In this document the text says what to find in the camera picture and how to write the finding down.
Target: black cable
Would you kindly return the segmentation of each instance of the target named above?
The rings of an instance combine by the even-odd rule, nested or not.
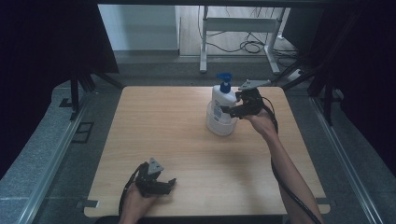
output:
[[[260,13],[262,12],[262,7],[260,7],[259,13],[257,14],[257,18],[260,17]]]
[[[273,104],[271,103],[271,101],[268,100],[268,98],[266,98],[266,97],[262,97],[262,99],[264,99],[264,100],[268,101],[268,103],[270,103],[271,110],[272,110],[272,114],[273,114],[274,117],[275,117],[275,109],[274,109],[274,106],[273,106]]]
[[[255,40],[248,40],[248,38],[250,37],[250,36],[253,36],[257,41],[255,41]],[[249,50],[249,49],[247,49],[247,46],[254,46],[254,47],[256,47],[257,48],[257,50]],[[244,51],[246,51],[246,52],[248,52],[248,53],[260,53],[263,49],[264,49],[264,46],[265,46],[265,44],[264,43],[262,43],[261,41],[260,41],[260,39],[259,38],[257,38],[253,33],[251,33],[251,32],[247,32],[247,36],[245,37],[245,41],[244,42],[242,42],[241,44],[240,44],[240,47],[244,50]]]
[[[231,17],[231,16],[230,16],[230,12],[228,11],[228,7],[225,7],[225,10],[226,10],[226,12],[227,12],[227,14],[228,14],[228,17]]]
[[[221,34],[224,34],[224,33],[227,33],[227,31],[221,31],[221,32],[215,33],[215,34],[213,34],[213,35],[210,35],[210,36],[214,36],[214,35],[221,35]]]
[[[253,9],[253,11],[251,11],[250,17],[251,17],[251,15],[253,15],[254,11],[257,11],[257,8],[256,8],[256,7]]]
[[[201,39],[202,39],[202,34],[201,34],[201,27],[199,26],[199,14],[201,13],[201,7],[198,7],[198,32],[199,32],[199,36],[201,37]]]
[[[207,42],[206,42],[206,44],[207,44],[207,45],[211,45],[211,46],[213,46],[213,47],[215,47],[215,48],[221,49],[221,50],[223,50],[223,51],[225,51],[225,52],[229,52],[229,53],[237,52],[237,51],[239,51],[239,50],[242,49],[242,48],[240,48],[240,49],[228,50],[228,49],[222,49],[221,47],[219,47],[219,46],[217,46],[217,45],[215,45],[215,44],[211,44],[211,43],[207,43]]]
[[[271,12],[270,19],[272,19],[272,16],[273,16],[273,14],[274,14],[274,11],[275,11],[275,8],[273,7],[273,11]]]
[[[283,67],[286,67],[286,68],[290,67],[293,63],[291,63],[291,64],[284,64],[284,63],[281,62],[282,59],[295,59],[295,60],[297,60],[297,58],[295,58],[295,57],[290,57],[290,56],[279,56],[279,57],[276,59],[276,63],[279,64],[280,66],[283,66]]]
[[[289,74],[293,69],[297,68],[298,66],[301,65],[301,60],[297,60],[295,63],[291,64],[289,67],[287,67],[279,76],[271,80],[271,83],[273,83],[273,86],[276,86],[276,83],[284,76]]]
[[[267,18],[267,12],[268,12],[268,8],[269,8],[269,7],[267,7],[267,8],[265,9],[264,18]]]
[[[274,49],[274,51],[294,51],[294,52],[298,52],[297,49]]]
[[[273,54],[275,56],[279,56],[279,57],[283,57],[283,58],[297,59],[299,57],[298,51],[296,51],[295,53],[292,53],[292,54],[288,54],[288,53],[283,53],[283,51],[281,51],[281,50],[274,49]]]
[[[128,182],[126,183],[126,185],[125,185],[125,187],[124,187],[124,189],[122,191],[121,198],[120,198],[120,204],[119,204],[119,215],[121,215],[121,213],[122,213],[122,207],[123,207],[123,203],[124,203],[124,200],[125,200],[126,193],[128,192],[129,187],[131,187],[131,185],[134,183],[134,177],[136,176],[137,172],[140,170],[141,166],[142,165],[140,164],[137,167],[137,169],[131,175],[131,178],[129,178]]]

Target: bottle label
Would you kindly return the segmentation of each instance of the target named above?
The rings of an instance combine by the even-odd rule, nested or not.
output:
[[[219,119],[221,119],[221,108],[220,108],[220,103],[219,101],[215,100],[215,106],[213,108],[213,114],[215,115],[215,120],[219,121]]]

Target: white bottle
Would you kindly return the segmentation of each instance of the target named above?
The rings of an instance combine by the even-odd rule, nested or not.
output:
[[[223,79],[220,85],[216,85],[212,89],[212,101],[209,103],[206,113],[206,124],[210,131],[219,135],[230,134],[236,124],[237,119],[232,119],[229,114],[223,113],[221,106],[235,106],[235,93],[231,90],[230,73],[221,73],[217,75]]]

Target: metal bracket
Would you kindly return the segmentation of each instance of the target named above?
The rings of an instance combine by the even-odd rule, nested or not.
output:
[[[148,175],[152,175],[163,170],[163,166],[161,166],[154,158],[149,159],[148,163]]]
[[[99,201],[95,201],[95,200],[80,200],[76,204],[76,208],[85,208],[85,207],[97,208],[98,206],[99,206]]]
[[[63,98],[61,103],[59,104],[60,108],[64,108],[64,107],[72,107],[72,103],[68,103],[69,99],[67,98]]]
[[[260,86],[270,86],[271,85],[271,80],[249,80],[242,84],[238,88],[240,91],[248,91],[248,90],[253,90],[254,88],[260,87]]]
[[[93,124],[94,124],[94,122],[80,122],[78,125],[78,128],[76,129],[72,143],[77,143],[77,144],[88,143],[88,139],[91,136]]]

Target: floor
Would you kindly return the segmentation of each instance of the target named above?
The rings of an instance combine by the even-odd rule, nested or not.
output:
[[[198,8],[189,8],[190,15],[197,15]],[[219,13],[223,16],[228,12],[233,15],[231,8],[220,8],[219,11],[211,10],[210,13]],[[246,10],[244,16],[250,15],[253,9]],[[207,74],[199,72],[200,37],[199,34],[188,35],[185,28],[181,27],[182,47],[178,56],[146,55],[131,57],[117,55],[120,74],[110,74],[124,85],[171,85],[171,86],[212,86],[217,83],[215,74],[225,69],[237,74],[234,85],[240,85],[247,78],[264,79],[274,78],[271,69],[266,64],[262,55],[248,56],[245,52],[232,54],[224,53],[216,48],[208,48],[213,56],[208,60]],[[228,43],[224,41],[225,34],[212,36],[210,39],[215,44]],[[239,46],[245,35],[235,37],[230,45],[224,48],[232,49],[232,43]],[[276,47],[293,49],[288,42],[278,39]],[[288,58],[285,63],[293,62]],[[21,157],[10,169],[9,174],[0,182],[0,222],[1,223],[94,223],[95,218],[87,218],[83,214],[83,204],[88,198],[91,183],[106,142],[106,136],[111,126],[111,120],[120,99],[121,90],[92,76],[96,89],[91,93],[81,93],[81,102],[85,105],[80,121],[92,125],[88,141],[79,143],[76,140],[85,139],[85,133],[76,133],[78,125],[72,127],[70,108],[59,107],[64,98],[69,98],[69,85],[64,83],[53,91],[52,104],[40,123],[39,128],[23,150]],[[396,179],[387,170],[385,164],[379,159],[374,149],[361,136],[359,131],[350,123],[339,107],[334,103],[332,108],[333,126],[329,129],[321,122],[317,104],[320,98],[312,99],[306,94],[309,80],[286,92],[290,107],[301,134],[308,148],[312,161],[317,170],[320,182],[330,200],[332,211],[324,215],[327,223],[394,223],[396,220]],[[49,170],[57,148],[61,148],[63,138],[67,131],[72,130],[71,139],[64,146],[64,155],[61,155],[59,167],[54,166]],[[336,133],[336,139],[329,133]],[[362,190],[356,189],[351,175],[343,166],[342,157],[337,152],[340,143],[345,151],[348,161],[358,175],[358,181],[364,186]],[[29,164],[29,169],[21,169],[24,164]],[[40,185],[45,180],[49,183]],[[369,201],[375,205],[375,211],[382,220],[373,222],[367,217],[365,202],[362,196],[369,196]],[[30,216],[22,216],[21,211],[31,208]],[[258,223],[260,219],[249,220],[248,223]]]

